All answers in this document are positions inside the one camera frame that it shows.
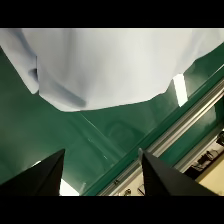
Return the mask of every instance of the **silver metal strip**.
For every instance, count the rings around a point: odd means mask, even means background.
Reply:
[[[147,150],[159,157],[175,141],[177,141],[199,118],[224,96],[224,79],[201,98],[174,125],[172,125]],[[98,195],[115,195],[124,189],[137,175],[142,172],[139,160],[133,162],[118,178]]]
[[[159,157],[177,139],[179,139],[198,119],[200,119],[217,101],[224,96],[224,79],[210,90],[198,103],[188,110],[174,125],[172,125],[147,150]]]
[[[218,134],[223,130],[224,124],[218,125],[214,128],[203,140],[196,145],[183,159],[181,159],[175,166],[177,170],[184,173],[194,161],[199,159],[206,149],[217,140]]]

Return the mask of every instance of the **light blue fabric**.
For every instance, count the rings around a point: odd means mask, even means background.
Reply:
[[[224,40],[224,29],[0,29],[31,93],[62,111],[149,100]]]

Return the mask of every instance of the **green panel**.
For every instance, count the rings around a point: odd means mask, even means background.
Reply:
[[[219,100],[178,141],[167,149],[160,158],[170,166],[182,159],[204,136],[220,122],[224,122],[224,102]]]
[[[171,82],[165,94],[144,103],[65,113],[32,95],[0,52],[0,183],[65,148],[63,179],[95,195],[222,78],[221,70],[211,76],[222,55],[223,44],[187,70],[187,89],[193,87],[181,108]]]

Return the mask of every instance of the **glossy green tabletop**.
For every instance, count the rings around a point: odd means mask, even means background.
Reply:
[[[147,102],[65,113],[32,95],[0,51],[0,183],[65,148],[63,179],[80,194],[95,195],[223,77],[221,70],[213,75],[223,63],[224,44],[185,72],[189,101],[181,108],[172,81]],[[217,108],[198,121],[198,138],[219,122]],[[186,150],[169,149],[162,159],[173,165]]]

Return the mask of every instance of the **white cloth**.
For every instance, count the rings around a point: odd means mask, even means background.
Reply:
[[[1,47],[29,90],[62,111],[150,100],[223,40],[218,28],[0,29]]]

